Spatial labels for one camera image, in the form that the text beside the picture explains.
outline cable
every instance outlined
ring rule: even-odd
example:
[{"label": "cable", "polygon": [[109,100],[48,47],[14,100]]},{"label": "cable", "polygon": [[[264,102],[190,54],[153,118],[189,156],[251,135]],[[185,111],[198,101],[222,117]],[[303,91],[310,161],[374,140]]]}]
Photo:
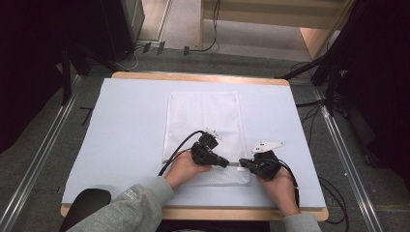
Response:
[{"label": "cable", "polygon": [[136,58],[136,52],[137,52],[138,50],[142,49],[142,48],[144,48],[144,46],[137,45],[137,46],[135,47],[135,51],[133,52],[133,57],[135,57],[135,65],[132,66],[131,68],[125,68],[124,66],[118,64],[117,62],[115,62],[115,64],[116,64],[117,66],[119,66],[120,68],[126,70],[126,71],[131,71],[131,70],[135,69],[135,67],[138,66],[138,59]]},{"label": "cable", "polygon": [[171,164],[171,162],[173,162],[175,160],[176,157],[178,157],[180,154],[177,155],[178,151],[181,149],[182,146],[184,146],[184,144],[190,139],[192,138],[194,135],[196,135],[197,133],[202,133],[204,134],[205,132],[203,130],[197,130],[195,132],[193,132],[192,134],[188,135],[188,137],[186,139],[184,139],[184,141],[182,141],[182,143],[177,147],[177,149],[175,150],[175,152],[171,155],[171,157],[169,157],[169,160],[166,162],[166,164],[163,166],[163,168],[161,169],[160,173],[158,174],[159,176],[162,176],[163,172],[166,170],[166,168],[169,166],[169,164]]},{"label": "cable", "polygon": [[[310,61],[304,61],[304,62],[299,62],[299,63],[294,64],[292,67],[290,67],[290,71],[292,72],[293,69],[294,69],[296,66],[302,65],[302,64],[310,64],[310,65],[311,65],[311,68],[310,68],[310,69],[313,69],[314,67],[318,66],[318,65],[312,64]],[[313,75],[310,73],[310,69],[307,70],[307,72],[308,72],[308,74],[310,75],[310,77],[313,77]]]},{"label": "cable", "polygon": [[299,186],[298,183],[296,182],[296,178],[293,175],[292,170],[290,170],[290,167],[286,164],[286,162],[282,161],[281,159],[278,159],[280,166],[282,166],[284,169],[286,169],[287,172],[289,172],[290,176],[292,177],[293,180],[293,187],[295,188],[295,201],[296,205],[300,206],[300,195],[299,195]]},{"label": "cable", "polygon": [[[218,33],[217,33],[217,26],[218,26],[218,17],[220,16],[220,0],[217,0],[217,3],[215,4],[214,7],[214,17],[213,17],[213,24],[214,24],[214,32],[215,32],[215,36],[214,36],[214,41],[211,43],[211,45],[205,49],[195,49],[195,50],[189,50],[189,52],[204,52],[204,51],[208,51],[209,49],[211,49],[214,44],[218,45],[218,50],[220,50],[220,44],[217,41],[217,37],[218,37]],[[185,51],[184,49],[175,49],[175,48],[164,48],[163,50],[175,50],[175,51]]]},{"label": "cable", "polygon": [[[308,102],[308,103],[299,103],[296,104],[296,106],[298,108],[300,107],[308,107],[308,106],[313,106],[315,105],[314,108],[312,108],[307,115],[305,116],[305,118],[303,118],[301,120],[301,123],[303,124],[307,119],[312,118],[311,122],[310,122],[310,130],[309,130],[309,136],[308,136],[308,140],[307,140],[307,145],[310,147],[310,142],[311,142],[311,136],[312,136],[312,132],[313,132],[313,123],[314,123],[314,119],[316,118],[317,113],[319,112],[319,110],[325,106],[327,103],[327,100],[318,100],[318,101],[313,101],[313,102]],[[333,98],[333,103],[335,105],[341,105],[341,99],[338,97],[334,97]]]},{"label": "cable", "polygon": [[[343,218],[342,219],[340,219],[340,220],[338,220],[338,221],[330,221],[330,220],[325,220],[326,222],[328,222],[328,223],[330,223],[330,224],[340,224],[340,223],[342,223],[343,221],[345,221],[345,223],[346,223],[346,227],[345,227],[345,231],[347,232],[347,231],[349,231],[349,216],[348,216],[348,214],[347,214],[347,207],[346,207],[346,202],[344,201],[344,198],[343,198],[343,196],[341,195],[341,193],[340,193],[340,191],[332,184],[332,183],[330,183],[329,181],[327,181],[326,179],[324,179],[324,178],[322,178],[322,177],[320,177],[320,176],[318,176],[318,178],[319,178],[319,184],[320,184],[320,186],[321,187],[323,187],[323,189],[325,189],[333,198],[334,198],[334,200],[336,201],[336,203],[338,204],[338,206],[341,208],[341,210],[343,211]],[[331,190],[330,190],[330,188],[329,187],[327,187],[324,183],[326,183],[327,185],[329,185],[329,186],[331,186],[332,187],[332,189],[334,189],[334,191],[337,193],[337,195],[338,195],[338,197],[340,198],[337,198],[337,196],[335,195],[335,193],[334,192],[332,192]]]}]

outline metal rail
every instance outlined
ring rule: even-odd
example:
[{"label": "metal rail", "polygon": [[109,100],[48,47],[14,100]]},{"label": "metal rail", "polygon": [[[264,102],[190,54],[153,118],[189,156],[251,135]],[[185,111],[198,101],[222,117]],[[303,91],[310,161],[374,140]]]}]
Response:
[{"label": "metal rail", "polygon": [[[323,92],[319,88],[315,87],[314,90],[316,98],[318,100],[325,99]],[[365,186],[362,183],[362,179],[360,178],[359,173],[357,172],[356,167],[353,163],[353,160],[350,157],[350,154],[346,148],[340,131],[338,130],[335,119],[329,114],[326,107],[322,107],[322,114],[325,118],[332,139],[335,142],[337,153],[340,157],[341,163],[344,167],[344,170],[346,171],[350,186],[353,189],[353,192],[356,196],[356,200],[362,211],[368,231],[382,232],[383,228],[381,226],[381,223],[376,215],[376,211],[374,210],[373,204],[371,203],[370,198],[368,197]]]},{"label": "metal rail", "polygon": [[37,154],[34,156],[29,168],[27,169],[23,179],[21,180],[18,188],[15,190],[12,198],[10,199],[9,205],[6,212],[0,219],[0,231],[9,232],[12,231],[15,221],[23,208],[31,189],[36,183],[40,172],[47,160],[48,154],[50,153],[54,142],[63,128],[66,119],[72,110],[73,103],[75,101],[77,90],[81,84],[81,77],[77,75],[73,81],[73,94],[67,101],[66,105],[61,106],[57,116],[55,117],[51,127],[49,128],[42,145],[40,146]]}]

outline gray sleeve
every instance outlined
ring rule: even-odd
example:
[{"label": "gray sleeve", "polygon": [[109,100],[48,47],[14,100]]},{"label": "gray sleeve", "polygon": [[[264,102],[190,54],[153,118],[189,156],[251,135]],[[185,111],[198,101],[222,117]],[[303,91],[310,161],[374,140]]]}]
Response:
[{"label": "gray sleeve", "polygon": [[283,219],[286,232],[321,232],[316,217],[310,214],[298,214]]},{"label": "gray sleeve", "polygon": [[162,206],[173,196],[169,183],[157,177],[147,188],[127,189],[69,231],[155,231],[162,220]]}]

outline right hand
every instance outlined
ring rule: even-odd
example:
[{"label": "right hand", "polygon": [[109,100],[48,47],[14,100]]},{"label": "right hand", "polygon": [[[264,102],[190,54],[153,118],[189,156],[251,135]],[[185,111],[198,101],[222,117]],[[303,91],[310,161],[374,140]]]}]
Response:
[{"label": "right hand", "polygon": [[164,176],[172,189],[176,189],[183,183],[189,181],[197,174],[212,170],[210,165],[198,165],[192,160],[192,153],[186,151],[180,154],[169,168],[168,173]]},{"label": "right hand", "polygon": [[292,176],[283,167],[271,181],[256,176],[269,197],[277,204],[283,217],[300,214],[296,201]]}]

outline desk leg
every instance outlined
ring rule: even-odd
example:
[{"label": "desk leg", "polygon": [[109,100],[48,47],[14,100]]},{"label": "desk leg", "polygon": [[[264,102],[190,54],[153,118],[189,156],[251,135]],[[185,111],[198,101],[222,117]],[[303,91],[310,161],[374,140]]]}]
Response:
[{"label": "desk leg", "polygon": [[199,43],[198,50],[203,49],[203,37],[204,37],[204,1],[201,0],[201,16],[199,18]]},{"label": "desk leg", "polygon": [[319,57],[320,52],[326,46],[334,32],[341,28],[349,16],[354,0],[343,1],[335,17],[329,22],[325,29],[301,28],[301,33],[307,45],[311,59]]},{"label": "desk leg", "polygon": [[70,72],[70,58],[69,58],[69,48],[65,44],[63,47],[63,53],[62,53],[62,68],[63,68],[63,90],[64,90],[64,95],[63,95],[63,101],[61,102],[61,105],[65,105],[69,98],[72,96],[72,77],[71,77],[71,72]]}]

